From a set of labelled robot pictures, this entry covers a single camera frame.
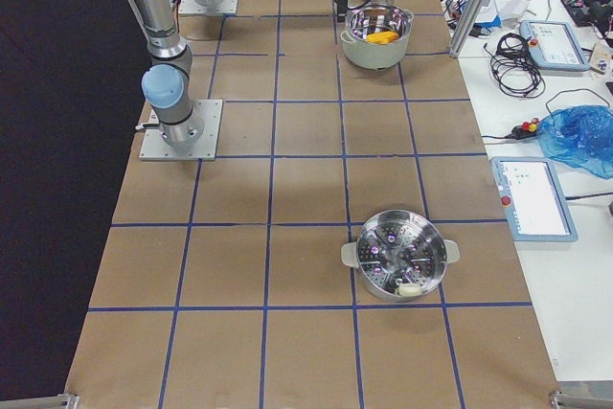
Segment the yellow corn cob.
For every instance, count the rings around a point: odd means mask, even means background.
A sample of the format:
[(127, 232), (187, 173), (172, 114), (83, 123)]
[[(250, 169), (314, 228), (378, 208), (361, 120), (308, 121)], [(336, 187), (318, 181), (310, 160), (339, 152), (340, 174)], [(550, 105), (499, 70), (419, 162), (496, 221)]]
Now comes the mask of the yellow corn cob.
[(388, 45), (399, 39), (399, 34), (394, 31), (382, 31), (378, 33), (368, 34), (366, 41), (376, 45)]

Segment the pale green electric pot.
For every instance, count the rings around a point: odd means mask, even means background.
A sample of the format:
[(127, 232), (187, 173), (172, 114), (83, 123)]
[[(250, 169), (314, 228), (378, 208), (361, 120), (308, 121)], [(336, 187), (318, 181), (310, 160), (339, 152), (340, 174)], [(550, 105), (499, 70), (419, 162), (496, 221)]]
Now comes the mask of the pale green electric pot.
[(365, 69), (393, 67), (407, 51), (414, 18), (411, 11), (387, 4), (350, 12), (340, 34), (344, 55)]

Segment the teach pendant tablet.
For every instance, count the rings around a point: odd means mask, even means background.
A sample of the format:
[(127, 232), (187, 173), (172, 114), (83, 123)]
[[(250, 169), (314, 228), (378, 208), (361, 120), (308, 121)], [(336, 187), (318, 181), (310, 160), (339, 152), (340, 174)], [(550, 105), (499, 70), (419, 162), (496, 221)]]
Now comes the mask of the teach pendant tablet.
[(528, 43), (535, 66), (542, 70), (584, 72), (587, 58), (570, 25), (566, 22), (523, 20), (520, 35)]
[(551, 160), (498, 156), (490, 165), (515, 241), (579, 239)]

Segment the black red button box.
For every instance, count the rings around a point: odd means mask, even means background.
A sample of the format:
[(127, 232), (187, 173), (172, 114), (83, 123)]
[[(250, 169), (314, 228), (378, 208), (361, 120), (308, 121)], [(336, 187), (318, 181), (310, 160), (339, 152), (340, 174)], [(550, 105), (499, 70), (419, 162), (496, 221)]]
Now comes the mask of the black red button box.
[(539, 119), (532, 118), (530, 121), (525, 121), (521, 125), (516, 125), (509, 134), (509, 138), (512, 140), (524, 140), (533, 138), (537, 134)]

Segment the steel steamer basket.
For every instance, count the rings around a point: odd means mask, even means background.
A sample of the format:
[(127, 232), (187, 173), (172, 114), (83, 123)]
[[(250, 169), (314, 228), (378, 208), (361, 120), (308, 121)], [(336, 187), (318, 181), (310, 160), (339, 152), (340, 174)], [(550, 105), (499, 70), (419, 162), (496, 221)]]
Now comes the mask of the steel steamer basket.
[(425, 217), (388, 210), (370, 217), (357, 240), (343, 245), (341, 261), (367, 290), (388, 302), (410, 302), (442, 282), (449, 264), (460, 259), (457, 242), (444, 239)]

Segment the blue plastic bag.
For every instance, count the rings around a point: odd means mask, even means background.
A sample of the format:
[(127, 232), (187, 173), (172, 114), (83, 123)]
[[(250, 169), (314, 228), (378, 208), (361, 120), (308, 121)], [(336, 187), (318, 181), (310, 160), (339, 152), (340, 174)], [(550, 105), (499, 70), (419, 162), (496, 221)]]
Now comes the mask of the blue plastic bag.
[(555, 110), (538, 125), (543, 154), (604, 179), (612, 177), (612, 110), (581, 105)]

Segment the brown paper table cover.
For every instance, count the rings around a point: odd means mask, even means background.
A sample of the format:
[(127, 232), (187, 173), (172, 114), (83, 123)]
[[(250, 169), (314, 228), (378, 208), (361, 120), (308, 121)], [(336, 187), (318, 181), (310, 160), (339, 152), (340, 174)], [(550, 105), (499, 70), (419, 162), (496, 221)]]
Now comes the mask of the brown paper table cover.
[[(183, 18), (217, 158), (132, 150), (66, 390), (82, 408), (545, 408), (555, 379), (439, 0), (407, 56), (350, 64), (329, 0)], [(370, 216), (461, 252), (408, 304), (340, 259)]]

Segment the aluminium corner bracket left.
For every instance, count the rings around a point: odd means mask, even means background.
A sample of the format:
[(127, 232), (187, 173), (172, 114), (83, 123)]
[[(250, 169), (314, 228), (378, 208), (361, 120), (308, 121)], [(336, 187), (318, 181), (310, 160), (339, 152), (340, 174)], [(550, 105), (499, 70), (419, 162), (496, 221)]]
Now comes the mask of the aluminium corner bracket left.
[(556, 409), (612, 409), (611, 399), (581, 398), (561, 392), (553, 392), (549, 396), (553, 408)]

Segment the aluminium corner bracket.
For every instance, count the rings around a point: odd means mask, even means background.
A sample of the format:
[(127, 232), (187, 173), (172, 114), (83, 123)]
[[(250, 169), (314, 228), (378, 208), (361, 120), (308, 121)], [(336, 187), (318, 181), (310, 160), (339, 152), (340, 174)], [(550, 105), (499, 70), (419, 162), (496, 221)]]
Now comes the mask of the aluminium corner bracket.
[(561, 392), (553, 392), (549, 396), (553, 408), (556, 409), (612, 409), (611, 399), (581, 398)]
[(44, 398), (22, 398), (0, 402), (1, 409), (77, 409), (79, 396), (60, 394)]

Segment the aluminium corner bracket right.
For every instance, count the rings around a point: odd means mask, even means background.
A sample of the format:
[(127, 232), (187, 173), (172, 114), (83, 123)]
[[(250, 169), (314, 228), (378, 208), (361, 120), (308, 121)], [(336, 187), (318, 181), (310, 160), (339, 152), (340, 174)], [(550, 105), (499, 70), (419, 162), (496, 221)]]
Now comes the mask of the aluminium corner bracket right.
[(77, 409), (79, 396), (60, 394), (44, 398), (22, 398), (0, 402), (1, 409)]

